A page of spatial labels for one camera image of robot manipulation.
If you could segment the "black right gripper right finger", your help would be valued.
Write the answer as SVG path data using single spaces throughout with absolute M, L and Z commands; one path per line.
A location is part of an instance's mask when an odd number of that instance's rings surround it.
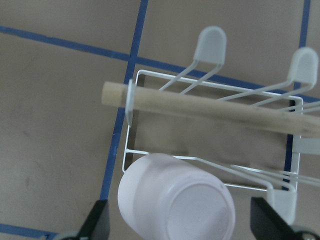
M 257 240 L 318 240 L 311 230 L 295 230 L 262 197 L 250 200 L 250 230 Z

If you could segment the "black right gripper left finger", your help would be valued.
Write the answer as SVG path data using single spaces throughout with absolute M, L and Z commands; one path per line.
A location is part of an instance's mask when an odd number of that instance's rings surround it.
M 97 200 L 79 231 L 60 233 L 55 240 L 108 240 L 110 236 L 108 200 Z

